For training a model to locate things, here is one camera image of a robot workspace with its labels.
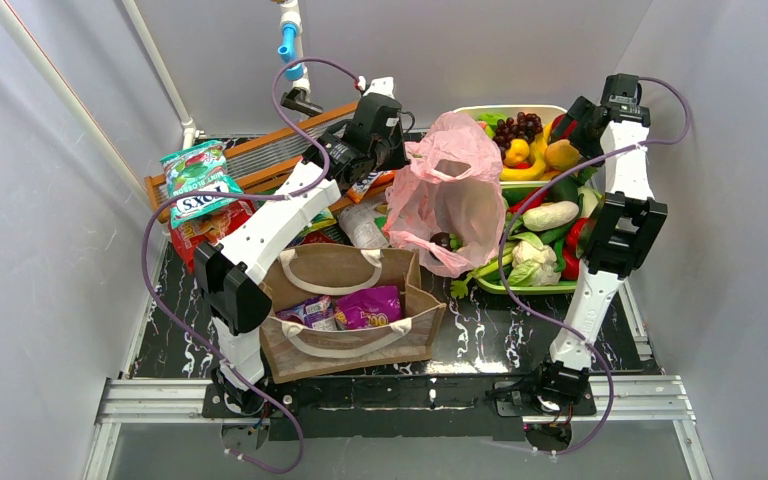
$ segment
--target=blue pipe fitting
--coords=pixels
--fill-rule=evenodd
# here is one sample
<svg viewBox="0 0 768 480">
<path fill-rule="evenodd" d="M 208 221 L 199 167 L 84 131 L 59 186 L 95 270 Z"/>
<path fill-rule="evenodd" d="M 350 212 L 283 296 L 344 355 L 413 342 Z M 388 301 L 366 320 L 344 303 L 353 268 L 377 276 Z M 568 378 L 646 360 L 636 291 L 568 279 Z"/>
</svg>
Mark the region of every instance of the blue pipe fitting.
<svg viewBox="0 0 768 480">
<path fill-rule="evenodd" d="M 292 62 L 296 59 L 296 35 L 299 31 L 292 23 L 284 24 L 284 41 L 281 46 L 278 47 L 278 55 L 284 63 Z M 284 72 L 284 76 L 287 80 L 295 81 L 304 76 L 304 65 L 298 64 L 295 67 Z"/>
</svg>

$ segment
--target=jute bag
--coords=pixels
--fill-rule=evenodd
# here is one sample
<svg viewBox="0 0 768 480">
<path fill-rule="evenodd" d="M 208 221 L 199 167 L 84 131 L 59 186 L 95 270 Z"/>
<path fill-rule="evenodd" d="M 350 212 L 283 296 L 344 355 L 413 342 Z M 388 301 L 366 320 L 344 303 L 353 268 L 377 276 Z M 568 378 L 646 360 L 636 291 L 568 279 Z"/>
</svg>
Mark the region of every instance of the jute bag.
<svg viewBox="0 0 768 480">
<path fill-rule="evenodd" d="M 318 295 L 339 297 L 381 285 L 399 287 L 405 318 L 382 327 L 325 332 L 274 315 Z M 261 288 L 273 302 L 260 327 L 260 343 L 276 383 L 428 360 L 443 320 L 444 305 L 420 288 L 416 253 L 407 250 L 302 245 L 281 253 Z"/>
</svg>

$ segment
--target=red grapes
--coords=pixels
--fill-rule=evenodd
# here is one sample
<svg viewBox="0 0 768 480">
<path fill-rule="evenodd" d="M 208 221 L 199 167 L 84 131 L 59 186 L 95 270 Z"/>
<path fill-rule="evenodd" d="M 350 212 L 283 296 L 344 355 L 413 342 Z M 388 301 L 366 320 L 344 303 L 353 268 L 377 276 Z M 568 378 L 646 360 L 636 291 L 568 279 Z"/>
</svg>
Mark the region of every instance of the red grapes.
<svg viewBox="0 0 768 480">
<path fill-rule="evenodd" d="M 499 146 L 504 159 L 514 139 L 520 138 L 531 143 L 541 133 L 543 133 L 543 122 L 537 114 L 519 112 L 516 119 L 508 117 L 506 120 L 496 122 L 496 135 L 493 141 Z"/>
</svg>

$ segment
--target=red snack bag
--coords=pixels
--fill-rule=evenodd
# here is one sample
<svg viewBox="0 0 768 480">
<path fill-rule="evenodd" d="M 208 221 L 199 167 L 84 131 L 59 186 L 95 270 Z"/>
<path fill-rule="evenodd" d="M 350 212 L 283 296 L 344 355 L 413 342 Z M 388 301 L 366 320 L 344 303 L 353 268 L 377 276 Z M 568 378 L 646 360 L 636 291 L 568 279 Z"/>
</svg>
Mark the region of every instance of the red snack bag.
<svg viewBox="0 0 768 480">
<path fill-rule="evenodd" d="M 225 235 L 240 228 L 240 225 L 254 215 L 254 205 L 249 200 L 239 200 L 226 205 L 219 210 L 188 220 L 178 228 L 172 228 L 169 223 L 169 233 L 172 235 L 172 246 L 178 256 L 184 260 L 187 271 L 193 273 L 193 252 L 198 244 L 204 241 L 216 245 Z"/>
<path fill-rule="evenodd" d="M 307 234 L 307 236 L 302 240 L 302 245 L 307 245 L 309 243 L 337 243 L 334 240 L 331 240 L 328 238 L 328 235 L 325 235 L 322 232 L 310 232 Z"/>
</svg>

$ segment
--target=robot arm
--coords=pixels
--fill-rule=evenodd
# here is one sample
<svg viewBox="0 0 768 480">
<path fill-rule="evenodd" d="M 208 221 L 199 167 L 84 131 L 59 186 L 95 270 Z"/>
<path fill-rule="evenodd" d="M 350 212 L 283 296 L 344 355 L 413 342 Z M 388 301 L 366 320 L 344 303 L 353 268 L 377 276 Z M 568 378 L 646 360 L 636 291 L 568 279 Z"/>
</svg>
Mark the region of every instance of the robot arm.
<svg viewBox="0 0 768 480">
<path fill-rule="evenodd" d="M 228 370 L 233 365 L 252 383 L 264 375 L 260 359 L 260 324 L 272 301 L 259 285 L 269 267 L 313 218 L 340 199 L 355 183 L 375 170 L 395 170 L 407 164 L 399 113 L 393 99 L 393 79 L 375 79 L 358 102 L 352 120 L 330 126 L 317 141 L 328 152 L 330 167 L 323 177 L 324 159 L 311 146 L 302 155 L 276 194 L 319 183 L 301 196 L 266 202 L 239 229 L 216 246 L 200 244 L 194 255 L 196 282 L 210 303 L 219 349 L 230 365 L 221 365 L 222 379 L 237 392 L 247 387 Z M 241 407 L 247 403 L 235 395 Z"/>
<path fill-rule="evenodd" d="M 570 109 L 579 115 L 571 143 L 588 152 L 588 158 L 639 145 L 649 133 L 649 112 L 637 105 L 639 95 L 637 77 L 608 77 L 602 105 L 581 97 Z M 595 138 L 599 145 L 593 143 Z M 586 345 L 596 341 L 611 300 L 626 277 L 642 265 L 666 220 L 667 206 L 656 202 L 649 188 L 645 147 L 607 159 L 605 174 L 604 200 L 582 231 L 581 273 L 565 319 L 584 338 L 564 329 L 549 347 L 550 361 L 542 366 L 537 388 L 544 409 L 581 400 L 592 361 Z"/>
</svg>

